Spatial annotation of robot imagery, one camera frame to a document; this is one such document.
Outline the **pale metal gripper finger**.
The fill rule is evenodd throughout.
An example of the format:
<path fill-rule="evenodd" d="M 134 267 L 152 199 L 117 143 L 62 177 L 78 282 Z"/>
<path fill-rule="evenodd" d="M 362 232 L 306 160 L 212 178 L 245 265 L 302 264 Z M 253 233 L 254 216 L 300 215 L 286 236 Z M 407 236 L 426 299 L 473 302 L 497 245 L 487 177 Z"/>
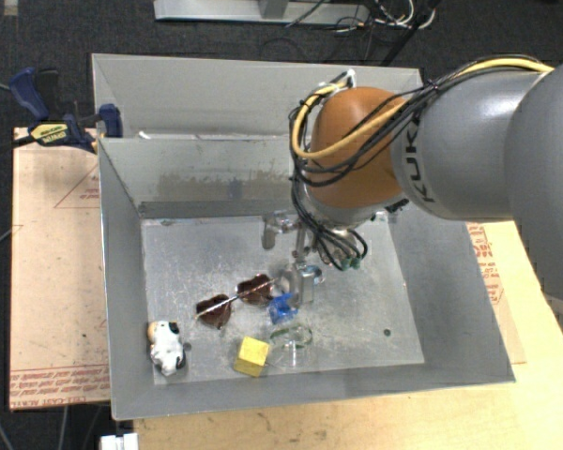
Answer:
<path fill-rule="evenodd" d="M 290 218 L 284 210 L 276 210 L 267 213 L 262 217 L 264 229 L 262 232 L 261 243 L 265 250 L 271 250 L 275 247 L 276 237 L 279 234 L 287 234 L 296 231 L 299 228 L 297 218 Z"/>
<path fill-rule="evenodd" d="M 304 305 L 313 301 L 317 286 L 317 266 L 306 263 L 290 263 L 280 273 L 279 286 L 289 294 L 291 305 Z"/>

